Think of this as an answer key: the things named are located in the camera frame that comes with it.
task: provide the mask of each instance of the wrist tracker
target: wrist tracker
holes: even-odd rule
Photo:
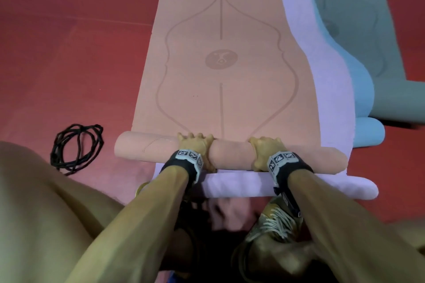
[[[199,153],[193,150],[181,149],[174,152],[170,159],[164,164],[161,172],[170,166],[179,166],[184,168],[189,175],[188,187],[192,187],[199,180],[202,168],[204,167],[204,161]]]
[[[267,161],[267,168],[274,180],[274,192],[282,195],[292,214],[300,217],[300,208],[288,187],[288,178],[295,170],[306,169],[313,173],[313,169],[297,154],[290,151],[279,151]]]

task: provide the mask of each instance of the person's left arm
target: person's left arm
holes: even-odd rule
[[[180,149],[200,153],[205,168],[213,168],[207,160],[212,136],[179,139]],[[183,167],[165,168],[93,241],[66,283],[154,282],[188,181]]]

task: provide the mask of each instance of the circular logo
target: circular logo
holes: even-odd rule
[[[210,69],[226,69],[238,60],[238,55],[231,50],[216,50],[205,58],[205,64]]]
[[[323,19],[323,24],[325,25],[325,28],[327,29],[331,37],[337,37],[340,34],[340,29],[334,22],[327,19]]]

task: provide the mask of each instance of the rolled end of pink mat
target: rolled end of pink mat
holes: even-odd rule
[[[286,145],[298,154],[315,173],[334,175],[347,168],[348,159],[333,147]],[[165,163],[178,149],[176,136],[163,136],[126,131],[115,143],[115,155],[130,160]],[[211,163],[217,169],[252,170],[255,151],[249,142],[215,140],[209,153]]]

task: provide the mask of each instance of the person's right hand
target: person's right hand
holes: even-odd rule
[[[248,141],[255,150],[255,161],[252,166],[254,171],[267,171],[267,161],[270,156],[279,151],[288,151],[280,138],[272,139],[262,136],[258,139],[252,136]]]

